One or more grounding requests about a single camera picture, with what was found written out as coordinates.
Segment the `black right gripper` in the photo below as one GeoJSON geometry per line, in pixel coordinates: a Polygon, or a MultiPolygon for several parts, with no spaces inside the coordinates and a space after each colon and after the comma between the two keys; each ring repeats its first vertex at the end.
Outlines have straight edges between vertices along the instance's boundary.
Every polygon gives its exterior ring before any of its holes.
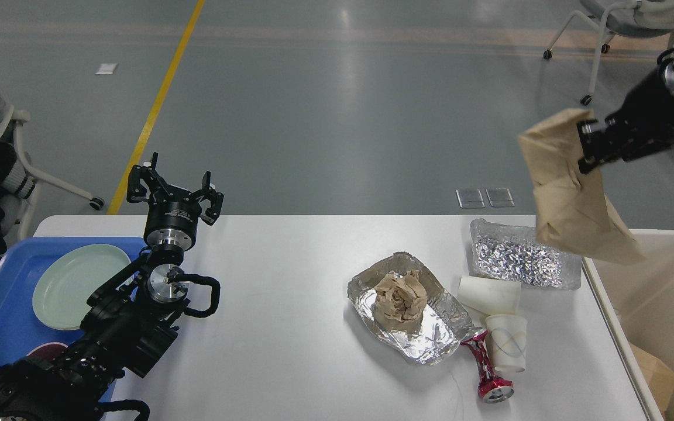
{"type": "Polygon", "coordinates": [[[632,161],[674,147],[674,59],[662,62],[604,122],[581,120],[583,175],[617,160],[632,161]]]}

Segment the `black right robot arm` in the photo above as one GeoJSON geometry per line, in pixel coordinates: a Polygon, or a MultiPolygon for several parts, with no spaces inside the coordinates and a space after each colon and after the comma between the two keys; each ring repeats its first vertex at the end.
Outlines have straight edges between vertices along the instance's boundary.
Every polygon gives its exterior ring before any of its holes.
{"type": "Polygon", "coordinates": [[[633,161],[674,147],[674,49],[658,56],[657,67],[627,93],[621,108],[604,122],[577,124],[584,175],[616,160],[633,161]]]}

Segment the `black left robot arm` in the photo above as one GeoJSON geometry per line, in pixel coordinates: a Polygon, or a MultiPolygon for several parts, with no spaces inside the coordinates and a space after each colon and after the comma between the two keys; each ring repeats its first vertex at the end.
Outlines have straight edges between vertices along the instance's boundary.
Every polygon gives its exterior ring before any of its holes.
{"type": "Polygon", "coordinates": [[[51,361],[27,356],[0,366],[0,420],[99,420],[121,411],[147,420],[146,402],[102,397],[127,371],[145,377],[152,370],[176,340],[180,316],[207,318],[218,309],[219,281],[187,274],[180,264],[199,222],[213,226],[219,218],[224,195],[209,171],[193,192],[168,184],[157,159],[128,175],[126,200],[148,205],[145,246],[87,297],[77,341],[51,361]]]}

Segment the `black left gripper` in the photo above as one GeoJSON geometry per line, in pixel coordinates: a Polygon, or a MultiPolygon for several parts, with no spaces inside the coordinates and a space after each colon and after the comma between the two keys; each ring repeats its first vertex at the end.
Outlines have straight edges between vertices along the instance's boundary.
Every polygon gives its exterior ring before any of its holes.
{"type": "Polygon", "coordinates": [[[187,251],[197,240],[198,221],[213,226],[222,212],[224,194],[211,181],[211,172],[202,176],[201,188],[190,192],[169,186],[157,172],[159,154],[149,163],[129,170],[126,201],[148,203],[143,239],[148,246],[170,243],[187,251]]]}

